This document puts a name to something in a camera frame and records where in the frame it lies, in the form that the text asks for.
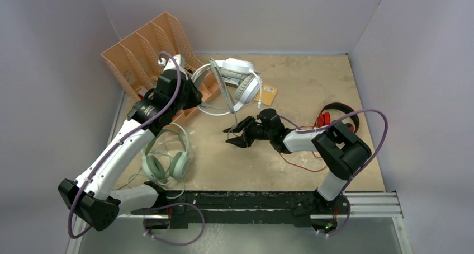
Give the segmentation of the white over-ear headphones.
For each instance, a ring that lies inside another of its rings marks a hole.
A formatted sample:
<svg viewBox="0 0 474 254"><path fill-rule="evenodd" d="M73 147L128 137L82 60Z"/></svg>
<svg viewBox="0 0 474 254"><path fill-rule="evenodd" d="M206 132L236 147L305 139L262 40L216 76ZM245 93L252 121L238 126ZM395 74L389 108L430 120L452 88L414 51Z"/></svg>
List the white over-ear headphones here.
<svg viewBox="0 0 474 254"><path fill-rule="evenodd" d="M219 107L205 101L197 106L201 112L210 116L235 114L255 98L258 99L257 108L262 108L263 81L260 73L254 69L252 62L236 58L210 59L207 64L202 65L196 71L212 72L226 101L226 107L222 109L223 113L210 112L208 108L219 109Z"/></svg>

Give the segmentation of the red black headphones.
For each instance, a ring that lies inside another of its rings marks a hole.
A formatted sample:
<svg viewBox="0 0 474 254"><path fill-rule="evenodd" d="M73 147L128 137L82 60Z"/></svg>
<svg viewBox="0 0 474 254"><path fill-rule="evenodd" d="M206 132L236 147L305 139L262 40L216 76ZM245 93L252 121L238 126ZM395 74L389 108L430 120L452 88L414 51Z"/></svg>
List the red black headphones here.
<svg viewBox="0 0 474 254"><path fill-rule="evenodd" d="M354 112L354 109L350 106L340 103L340 102L332 102L323 106L313 124L315 128L321 128L323 126L329 125L333 120L334 117L331 116L332 112L339 112L341 115L347 115ZM357 114L352 115L350 118L350 122L346 123L348 128L356 133L360 127L360 119Z"/></svg>

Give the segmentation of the yellow spiral notebook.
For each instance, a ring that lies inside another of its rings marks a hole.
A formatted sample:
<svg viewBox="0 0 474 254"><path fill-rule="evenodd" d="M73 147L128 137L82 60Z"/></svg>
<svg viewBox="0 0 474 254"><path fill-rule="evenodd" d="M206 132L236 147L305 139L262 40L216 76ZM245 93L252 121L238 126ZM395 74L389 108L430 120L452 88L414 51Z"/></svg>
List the yellow spiral notebook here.
<svg viewBox="0 0 474 254"><path fill-rule="evenodd" d="M278 88L270 84L264 83L262 90L263 90L262 104L266 106L270 106L276 97Z"/></svg>

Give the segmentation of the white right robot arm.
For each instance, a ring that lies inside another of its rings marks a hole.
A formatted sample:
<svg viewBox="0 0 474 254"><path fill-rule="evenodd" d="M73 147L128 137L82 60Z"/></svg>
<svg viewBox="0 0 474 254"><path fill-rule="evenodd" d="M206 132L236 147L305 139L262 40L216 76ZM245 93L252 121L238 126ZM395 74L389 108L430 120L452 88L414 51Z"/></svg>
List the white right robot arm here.
<svg viewBox="0 0 474 254"><path fill-rule="evenodd" d="M311 130L288 128L275 109L264 109L224 130L238 136L226 143L249 148L256 140L266 140L280 154L316 152L329 169L314 191L314 206L321 213L335 207L346 185L372 158L371 148L350 127L341 122Z"/></svg>

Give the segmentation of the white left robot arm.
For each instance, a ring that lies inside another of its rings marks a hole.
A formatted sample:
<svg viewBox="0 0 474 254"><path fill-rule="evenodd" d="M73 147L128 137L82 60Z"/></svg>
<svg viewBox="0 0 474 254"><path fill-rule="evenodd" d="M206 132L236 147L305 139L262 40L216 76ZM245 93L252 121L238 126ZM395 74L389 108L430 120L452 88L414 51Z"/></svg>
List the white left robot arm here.
<svg viewBox="0 0 474 254"><path fill-rule="evenodd" d="M65 178L58 191L69 209L68 233L74 216L97 231L106 229L118 215L138 209L152 214L165 211L164 190L147 181L138 187L115 191L115 182L139 152L168 126L180 110L196 107L202 93L179 69L166 70L155 88L134 104L119 133L82 174Z"/></svg>

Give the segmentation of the mint green headphones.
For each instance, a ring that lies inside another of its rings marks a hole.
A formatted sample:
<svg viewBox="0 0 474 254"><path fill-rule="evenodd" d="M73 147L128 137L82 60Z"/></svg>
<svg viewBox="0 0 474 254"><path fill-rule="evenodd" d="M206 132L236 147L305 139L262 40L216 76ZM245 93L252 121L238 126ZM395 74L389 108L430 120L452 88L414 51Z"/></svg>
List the mint green headphones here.
<svg viewBox="0 0 474 254"><path fill-rule="evenodd" d="M161 187L170 184L170 179L178 181L182 189L177 195L167 195L167 199L177 199L182 196L186 190L186 184L183 178L191 163L189 150L191 148L189 134L184 127L177 123L171 123L172 128L162 129L144 148L141 149L141 167L139 170L128 177L126 186L131 187L131 182L138 176L150 180L152 183ZM171 154L166 148L166 143L162 142L163 150L154 149L155 142L165 133L176 134L183 150Z"/></svg>

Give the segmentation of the peach plastic file organizer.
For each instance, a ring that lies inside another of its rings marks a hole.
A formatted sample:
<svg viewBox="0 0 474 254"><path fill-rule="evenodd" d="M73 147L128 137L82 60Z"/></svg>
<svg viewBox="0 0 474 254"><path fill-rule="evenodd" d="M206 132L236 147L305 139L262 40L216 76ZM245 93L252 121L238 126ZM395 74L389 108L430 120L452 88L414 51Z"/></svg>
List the peach plastic file organizer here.
<svg viewBox="0 0 474 254"><path fill-rule="evenodd" d="M194 55L181 23L168 12L125 37L101 56L130 101L136 102L155 87L163 73L164 68L158 64L161 51L184 57L188 75L203 66Z"/></svg>

